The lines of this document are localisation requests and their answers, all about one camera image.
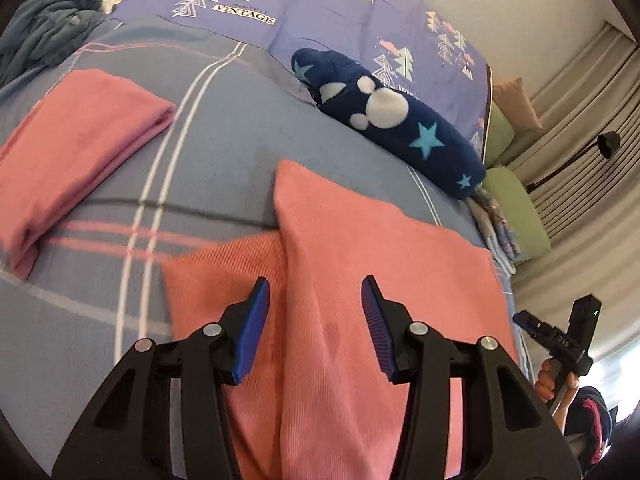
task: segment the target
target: navy blue plush toy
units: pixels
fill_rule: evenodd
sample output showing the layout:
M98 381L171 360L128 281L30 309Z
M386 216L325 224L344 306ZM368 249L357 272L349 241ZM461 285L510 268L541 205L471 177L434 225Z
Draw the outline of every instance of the navy blue plush toy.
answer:
M386 88L353 59L301 48L291 67L320 111L413 166L448 195L464 200L486 171L471 144L438 113Z

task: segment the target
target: blue blanket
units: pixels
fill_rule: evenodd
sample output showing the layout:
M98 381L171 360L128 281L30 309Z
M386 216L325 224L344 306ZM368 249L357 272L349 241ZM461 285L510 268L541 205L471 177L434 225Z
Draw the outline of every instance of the blue blanket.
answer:
M481 152L486 63L422 0L124 0L112 16L148 14L259 46L287 67L300 48L341 52L428 104Z
M63 62L104 19L102 0L24 0L0 36L0 87Z

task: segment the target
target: folded pink towel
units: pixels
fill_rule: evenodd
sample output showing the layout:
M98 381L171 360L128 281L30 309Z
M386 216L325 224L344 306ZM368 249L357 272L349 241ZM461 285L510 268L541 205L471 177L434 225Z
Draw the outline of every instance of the folded pink towel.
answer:
M36 241L164 130L175 105L101 70L73 70L0 148L0 249L21 279Z
M414 319L466 342L493 335L515 358L491 254L287 160L276 170L274 204L280 232L163 264L174 335L218 320L267 277L271 307L253 369L228 391L244 478L388 479L408 388L380 371L360 283L373 274ZM450 404L448 476L462 453L459 381Z

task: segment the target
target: wall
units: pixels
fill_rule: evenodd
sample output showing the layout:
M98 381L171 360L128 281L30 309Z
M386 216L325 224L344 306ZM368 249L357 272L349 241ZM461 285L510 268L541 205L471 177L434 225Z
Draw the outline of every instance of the wall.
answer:
M534 95L602 28L609 0L425 0L484 54L494 81Z

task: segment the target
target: blue bedsheet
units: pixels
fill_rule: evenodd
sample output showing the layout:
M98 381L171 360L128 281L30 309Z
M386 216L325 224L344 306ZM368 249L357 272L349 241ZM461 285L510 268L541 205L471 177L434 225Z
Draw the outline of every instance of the blue bedsheet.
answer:
M337 50L428 104L481 153L487 65L422 0L124 0L113 17L149 13L259 46L287 67L299 48Z
M0 268L0 407L46 471L114 361L140 336L170 339L162 258L276 225L279 160L483 245L464 202L304 102L260 48L157 16L108 20L91 39L0 89L0 144L70 70L127 77L182 111L48 233L26 283ZM510 278L497 275L512 316Z

